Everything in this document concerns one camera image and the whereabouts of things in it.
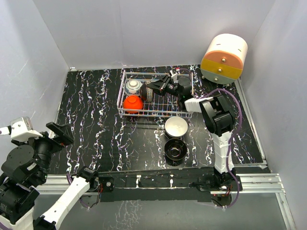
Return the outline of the brown bowl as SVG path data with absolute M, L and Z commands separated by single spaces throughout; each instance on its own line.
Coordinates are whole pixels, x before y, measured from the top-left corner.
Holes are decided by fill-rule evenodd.
M 153 90 L 147 87 L 147 84 L 144 83 L 140 88 L 140 97 L 143 101 L 151 103 L 154 99 Z

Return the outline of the blue floral white bowl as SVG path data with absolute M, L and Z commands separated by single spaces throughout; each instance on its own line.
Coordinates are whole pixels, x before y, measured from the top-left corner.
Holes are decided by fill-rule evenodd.
M 128 80 L 124 87 L 124 93 L 127 96 L 131 96 L 131 95 L 139 96 L 141 86 L 142 84 L 138 80 Z

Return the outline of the orange bowl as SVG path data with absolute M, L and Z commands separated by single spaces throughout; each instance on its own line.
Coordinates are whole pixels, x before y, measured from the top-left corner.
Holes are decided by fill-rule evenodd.
M 127 109 L 130 114 L 138 113 L 139 110 L 143 109 L 143 101 L 139 96 L 128 96 L 123 102 L 123 108 Z

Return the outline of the black glossy bowl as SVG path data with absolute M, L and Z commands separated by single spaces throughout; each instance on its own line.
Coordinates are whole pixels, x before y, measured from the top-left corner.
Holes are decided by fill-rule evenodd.
M 178 138 L 169 139 L 165 146 L 165 156 L 172 161 L 180 161 L 185 158 L 188 148 L 184 141 Z

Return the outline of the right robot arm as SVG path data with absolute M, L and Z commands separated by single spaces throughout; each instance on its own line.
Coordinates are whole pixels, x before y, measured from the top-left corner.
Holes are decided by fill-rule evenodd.
M 238 109 L 239 103 L 235 96 L 224 89 L 216 89 L 205 96 L 195 98 L 192 94 L 192 83 L 187 77 L 181 77 L 176 82 L 170 75 L 145 84 L 145 89 L 151 89 L 159 96 L 170 94 L 177 97 L 179 107 L 186 112 L 201 113 L 207 130 L 211 133 L 214 143 L 214 186 L 225 190 L 235 181 L 237 190 L 240 183 L 236 177 L 236 170 L 232 163 L 231 142 L 240 130 L 234 130 L 235 116 L 223 95 L 212 96 L 215 92 L 223 91 L 231 96 Z

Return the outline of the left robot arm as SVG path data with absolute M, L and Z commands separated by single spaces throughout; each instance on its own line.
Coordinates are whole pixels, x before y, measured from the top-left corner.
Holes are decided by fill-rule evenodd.
M 37 190 L 47 182 L 51 157 L 64 147 L 74 143 L 69 124 L 47 123 L 54 132 L 37 132 L 30 120 L 22 117 L 0 129 L 1 135 L 9 135 L 16 147 L 11 150 L 2 164 L 0 176 L 0 228 L 2 230 L 58 230 L 84 193 L 94 191 L 99 186 L 98 173 L 83 167 L 74 177 L 67 175 L 69 187 L 54 205 L 33 218 Z

